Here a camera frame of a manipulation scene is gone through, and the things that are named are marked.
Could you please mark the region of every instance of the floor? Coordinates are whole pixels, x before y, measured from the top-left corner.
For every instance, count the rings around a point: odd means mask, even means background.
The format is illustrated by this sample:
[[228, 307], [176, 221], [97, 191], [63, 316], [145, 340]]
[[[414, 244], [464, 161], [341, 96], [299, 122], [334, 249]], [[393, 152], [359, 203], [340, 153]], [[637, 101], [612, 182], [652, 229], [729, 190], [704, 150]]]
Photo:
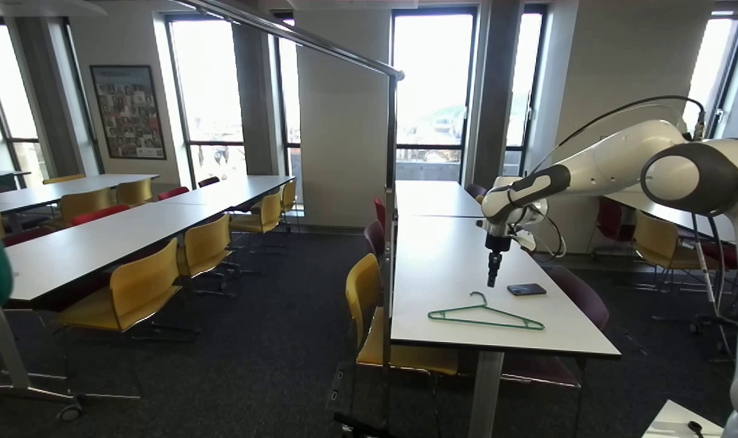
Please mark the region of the floor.
[[[90, 399], [82, 418], [65, 423], [55, 419], [59, 405], [0, 397], [0, 438], [340, 436], [327, 397], [337, 365], [353, 354], [344, 278], [365, 253], [363, 236], [269, 237], [286, 242], [287, 253], [246, 259], [265, 273], [229, 283], [238, 297], [197, 297], [201, 334], [195, 343], [123, 344], [117, 336], [87, 330], [69, 335], [75, 391], [134, 393], [135, 357], [141, 401]], [[641, 436], [670, 398], [723, 424], [733, 367], [708, 361], [725, 357], [716, 349], [716, 330], [705, 327], [691, 335], [686, 324], [650, 320], [650, 314], [691, 317], [706, 311], [702, 294], [634, 291], [625, 286], [652, 275], [606, 271], [599, 262], [575, 256], [566, 262], [602, 296], [610, 309], [606, 335], [624, 354], [620, 361], [589, 361], [578, 436]], [[198, 284], [215, 285], [208, 279]], [[157, 320], [182, 321], [187, 312], [174, 301]], [[60, 337], [30, 313], [9, 319], [29, 370], [62, 374]], [[464, 356], [464, 363], [470, 360]], [[425, 377], [402, 373], [393, 380], [392, 432], [435, 436]], [[472, 385], [469, 376], [439, 381], [443, 436], [466, 435]], [[376, 421], [380, 388], [376, 370], [358, 374], [355, 416]], [[576, 399], [571, 388], [502, 383], [494, 436], [571, 436]]]

